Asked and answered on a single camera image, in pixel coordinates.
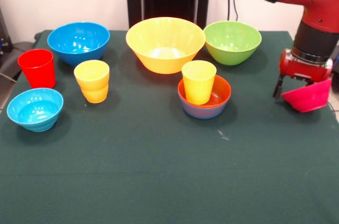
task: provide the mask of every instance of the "light blue bowl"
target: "light blue bowl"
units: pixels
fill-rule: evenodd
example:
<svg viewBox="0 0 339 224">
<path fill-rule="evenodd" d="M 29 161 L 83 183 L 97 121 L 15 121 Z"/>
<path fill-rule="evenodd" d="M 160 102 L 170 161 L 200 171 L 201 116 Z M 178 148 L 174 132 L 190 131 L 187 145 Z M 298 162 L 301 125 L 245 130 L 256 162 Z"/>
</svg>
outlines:
<svg viewBox="0 0 339 224">
<path fill-rule="evenodd" d="M 8 117 L 25 129 L 41 132 L 50 129 L 63 108 L 63 96 L 50 88 L 25 91 L 11 100 Z"/>
<path fill-rule="evenodd" d="M 78 22 L 56 28 L 49 34 L 47 43 L 61 60 L 75 67 L 83 61 L 99 60 L 109 39 L 109 30 L 102 25 Z"/>
</svg>

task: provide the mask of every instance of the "yellow cup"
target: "yellow cup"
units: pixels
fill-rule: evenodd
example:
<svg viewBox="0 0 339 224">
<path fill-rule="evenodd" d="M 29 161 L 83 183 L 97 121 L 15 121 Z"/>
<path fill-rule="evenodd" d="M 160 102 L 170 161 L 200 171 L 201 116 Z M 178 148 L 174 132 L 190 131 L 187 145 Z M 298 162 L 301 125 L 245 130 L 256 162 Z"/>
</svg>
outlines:
<svg viewBox="0 0 339 224">
<path fill-rule="evenodd" d="M 84 61 L 74 69 L 74 76 L 88 102 L 100 103 L 106 100 L 110 67 L 99 60 Z"/>
<path fill-rule="evenodd" d="M 181 69 L 186 99 L 195 105 L 203 105 L 210 99 L 217 68 L 208 61 L 190 61 Z"/>
</svg>

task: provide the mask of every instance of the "cup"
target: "cup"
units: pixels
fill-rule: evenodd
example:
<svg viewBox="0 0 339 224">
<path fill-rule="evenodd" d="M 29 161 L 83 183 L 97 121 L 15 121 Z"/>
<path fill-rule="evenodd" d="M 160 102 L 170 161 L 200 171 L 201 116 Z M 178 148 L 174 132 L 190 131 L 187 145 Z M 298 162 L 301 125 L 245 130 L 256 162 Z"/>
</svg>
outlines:
<svg viewBox="0 0 339 224">
<path fill-rule="evenodd" d="M 46 49 L 29 50 L 17 59 L 32 88 L 53 88 L 56 84 L 53 53 Z"/>
<path fill-rule="evenodd" d="M 110 67 L 99 60 L 80 63 L 74 69 L 74 76 L 88 102 L 100 103 L 106 100 Z"/>
<path fill-rule="evenodd" d="M 187 62 L 181 69 L 186 99 L 195 105 L 203 105 L 210 99 L 217 68 L 208 61 Z"/>
</svg>

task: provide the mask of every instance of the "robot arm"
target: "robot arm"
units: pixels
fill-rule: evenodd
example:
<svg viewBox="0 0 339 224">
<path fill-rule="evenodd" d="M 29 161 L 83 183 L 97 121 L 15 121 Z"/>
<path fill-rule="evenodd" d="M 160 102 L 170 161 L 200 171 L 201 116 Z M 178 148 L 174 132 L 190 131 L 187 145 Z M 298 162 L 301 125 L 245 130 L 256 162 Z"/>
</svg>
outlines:
<svg viewBox="0 0 339 224">
<path fill-rule="evenodd" d="M 280 77 L 274 96 L 282 91 L 284 76 L 309 84 L 327 79 L 332 70 L 329 59 L 339 40 L 339 0 L 266 0 L 304 6 L 291 50 L 284 50 L 279 64 Z"/>
</svg>

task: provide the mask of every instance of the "plastic bowl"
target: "plastic bowl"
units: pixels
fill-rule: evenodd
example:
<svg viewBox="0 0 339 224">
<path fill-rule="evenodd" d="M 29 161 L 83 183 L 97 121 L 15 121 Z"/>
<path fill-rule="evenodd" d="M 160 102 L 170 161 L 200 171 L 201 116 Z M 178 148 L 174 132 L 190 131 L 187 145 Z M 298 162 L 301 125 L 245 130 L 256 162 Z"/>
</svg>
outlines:
<svg viewBox="0 0 339 224">
<path fill-rule="evenodd" d="M 220 115 L 225 109 L 231 96 L 231 86 L 224 78 L 216 75 L 210 100 L 204 105 L 194 105 L 187 101 L 184 81 L 181 80 L 178 84 L 178 95 L 183 110 L 188 115 L 197 119 L 212 119 Z"/>
<path fill-rule="evenodd" d="M 132 26 L 127 45 L 142 64 L 155 73 L 172 74 L 195 57 L 205 43 L 196 24 L 175 17 L 155 17 Z"/>
<path fill-rule="evenodd" d="M 25 91 L 11 100 L 8 117 L 25 129 L 41 132 L 50 129 L 63 108 L 63 96 L 50 88 Z"/>
<path fill-rule="evenodd" d="M 102 25 L 78 22 L 55 29 L 49 34 L 47 42 L 61 60 L 75 67 L 83 61 L 99 60 L 109 39 L 109 30 Z"/>
<path fill-rule="evenodd" d="M 301 113 L 321 109 L 327 105 L 332 79 L 281 94 L 294 109 Z"/>
<path fill-rule="evenodd" d="M 204 29 L 206 47 L 224 65 L 238 65 L 249 58 L 261 43 L 261 34 L 250 25 L 219 21 Z"/>
</svg>

